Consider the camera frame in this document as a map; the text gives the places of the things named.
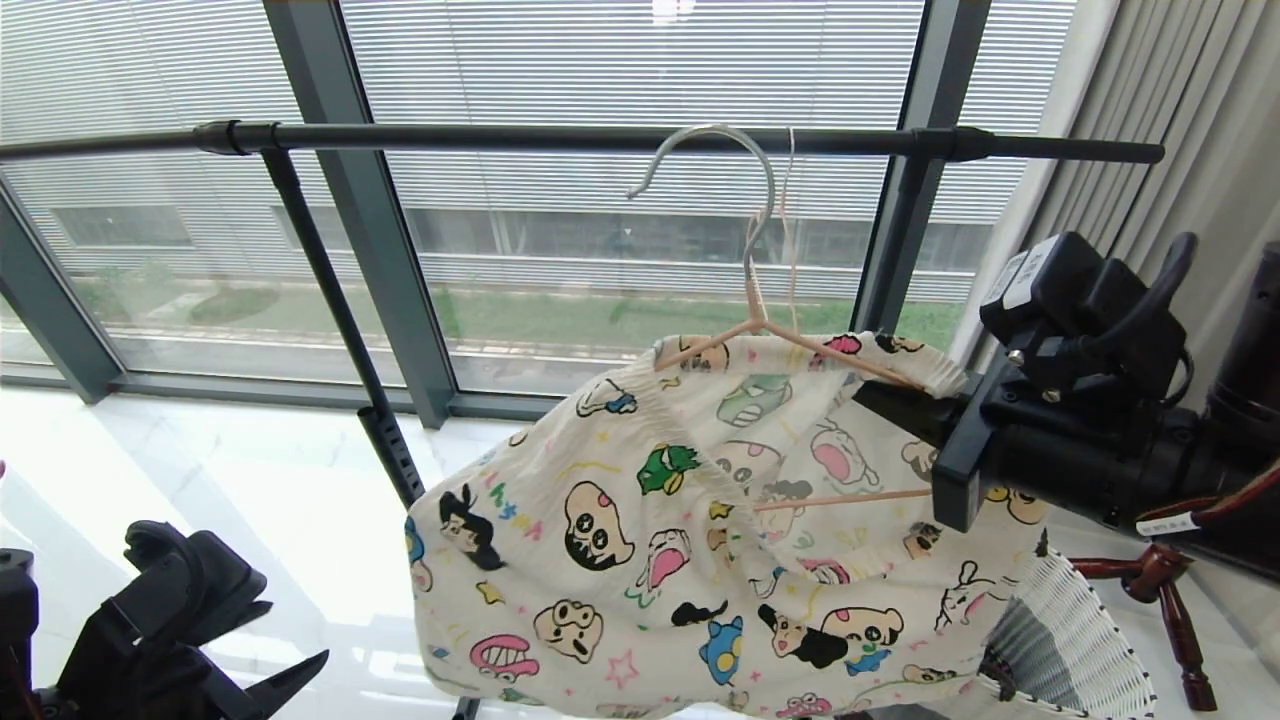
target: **green lawn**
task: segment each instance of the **green lawn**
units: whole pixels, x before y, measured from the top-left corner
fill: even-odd
[[[136,324],[187,324],[285,332],[333,332],[319,288],[278,286],[273,288],[225,288],[189,309],[163,320],[145,314],[192,292],[180,281],[145,278],[97,278],[79,282],[86,304],[104,322]],[[714,334],[744,318],[741,302],[717,300],[666,300],[617,296],[562,296],[536,292],[433,291],[433,302],[445,337],[498,342],[544,342],[608,347],[648,347],[666,334]],[[347,301],[366,333],[378,333],[379,323],[369,291],[349,288]],[[959,304],[909,302],[899,332],[938,347],[946,347],[964,309]],[[800,327],[806,333],[844,331],[852,311],[851,300],[805,302],[797,306]],[[769,316],[790,325],[785,305],[769,305]]]

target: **white label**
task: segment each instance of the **white label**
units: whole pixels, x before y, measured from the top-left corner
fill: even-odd
[[[1044,266],[1044,259],[1048,254],[1057,247],[1057,241],[1062,236],[1056,234],[1048,240],[1041,241],[1036,247],[1032,247],[1030,252],[1027,255],[1027,260],[1023,263],[1021,269],[1018,270],[1018,275],[1014,277],[1014,282],[1009,283],[1009,290],[1005,291],[1005,309],[1012,310],[1014,307],[1020,307],[1032,301],[1032,283],[1036,282],[1036,275],[1039,274],[1041,268]]]
[[[1151,536],[1167,536],[1170,533],[1198,530],[1199,525],[1196,524],[1196,520],[1192,520],[1190,512],[1183,512],[1181,515],[1170,515],[1169,518],[1143,520],[1138,523],[1137,528],[1139,536],[1149,538]]]
[[[1023,250],[1005,263],[1005,269],[1000,270],[1000,277],[996,278],[996,283],[987,291],[987,297],[982,299],[983,306],[991,305],[1005,295],[1005,291],[1009,290],[1009,283],[1014,282],[1014,275],[1018,273],[1018,268],[1023,266],[1023,260],[1025,259],[1027,251]]]

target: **glass window pane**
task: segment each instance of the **glass window pane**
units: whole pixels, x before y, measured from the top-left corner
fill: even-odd
[[[5,365],[54,364],[36,338],[31,337],[27,325],[9,306],[9,301],[3,297],[0,297],[0,361]]]
[[[0,140],[301,122],[262,4],[0,0]],[[381,377],[403,384],[311,152],[316,224]],[[5,167],[17,200],[132,370],[357,377],[257,158]]]
[[[1075,0],[992,0],[960,124],[1036,135],[1075,9]],[[991,228],[1025,165],[997,158],[946,167],[900,333],[942,348],[951,345]]]
[[[343,5],[379,122],[893,128],[923,3]],[[774,158],[782,182],[786,158]],[[458,383],[571,392],[658,337],[745,316],[762,173],[744,158],[389,152]],[[803,329],[844,329],[886,161],[797,159],[787,181]],[[787,297],[781,223],[762,241]],[[790,313],[780,306],[780,318]]]

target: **marble floor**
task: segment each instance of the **marble floor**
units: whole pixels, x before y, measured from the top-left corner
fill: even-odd
[[[500,421],[402,427],[425,483],[511,434]],[[242,684],[329,648],[326,669],[282,719],[445,717],[454,698],[424,676],[411,623],[399,502],[351,413],[110,397],[87,407],[56,391],[0,391],[0,546],[35,550],[41,625],[36,684],[55,682],[83,619],[132,577],[125,527],[211,529],[262,571],[274,611],[206,650]],[[1139,546],[1059,521],[1068,555],[1135,556]],[[1180,584],[1224,719],[1274,716],[1280,687],[1193,583]],[[1117,583],[1097,592],[1153,675],[1158,717],[1187,719],[1158,607]],[[485,701],[488,720],[550,711]],[[731,714],[694,706],[680,714]]]

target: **clothing rack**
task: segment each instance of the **clothing rack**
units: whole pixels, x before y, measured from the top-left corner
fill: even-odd
[[[307,208],[289,150],[448,150],[472,152],[630,152],[653,154],[678,128],[654,127],[506,127],[431,124],[282,124],[273,122],[216,120],[192,129],[131,135],[105,135],[64,140],[0,145],[0,164],[18,160],[113,155],[129,152],[175,152],[201,150],[216,155],[261,155],[268,173],[289,215],[289,222],[320,284],[329,311],[351,355],[369,406],[357,411],[378,459],[406,510],[422,495],[417,468],[392,414],[387,392],[374,368],[338,283],[333,264]],[[973,127],[915,128],[901,131],[842,131],[786,128],[741,128],[767,152],[796,155],[895,155],[905,159],[901,192],[904,202],[890,218],[887,245],[900,247],[910,213],[919,196],[924,173],[933,161],[964,163],[983,158],[1043,158],[1103,163],[1158,163],[1160,145],[1105,140],[1001,136]],[[721,136],[703,136],[681,143],[681,154],[744,152],[744,147]],[[882,288],[886,283],[878,283]],[[877,304],[881,299],[870,297]],[[475,720],[477,698],[458,701],[453,720]]]

